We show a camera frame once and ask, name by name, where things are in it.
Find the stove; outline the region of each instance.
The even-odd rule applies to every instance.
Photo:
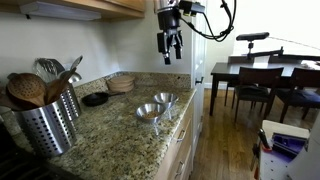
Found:
[[[19,148],[0,121],[0,180],[81,180]]]

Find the stainless steel utensil holder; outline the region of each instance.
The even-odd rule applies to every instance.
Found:
[[[61,99],[41,108],[13,111],[34,152],[42,157],[65,153],[76,141]]]
[[[69,83],[68,88],[60,95],[60,98],[63,101],[69,120],[75,120],[80,116],[81,109],[72,84]]]

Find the light fixture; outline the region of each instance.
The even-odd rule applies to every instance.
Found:
[[[101,19],[101,14],[99,12],[38,1],[20,6],[20,11],[21,13],[27,15],[46,16],[63,19],[75,19],[85,21]]]

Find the metal bowl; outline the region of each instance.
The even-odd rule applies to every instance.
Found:
[[[176,104],[179,98],[172,93],[158,93],[153,97],[153,100],[162,104],[166,109],[169,109]]]
[[[137,109],[136,116],[142,122],[153,124],[159,122],[165,110],[165,107],[161,104],[146,103]]]

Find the granite countertop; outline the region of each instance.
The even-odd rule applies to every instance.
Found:
[[[162,117],[156,136],[153,125],[136,119],[135,110],[153,102],[159,92],[174,93],[179,101],[172,108],[172,120],[167,113]],[[82,114],[74,120],[75,145],[48,161],[88,180],[154,179],[194,94],[194,89],[137,86],[100,106],[86,107],[80,102]],[[27,144],[19,135],[14,138],[20,146]]]

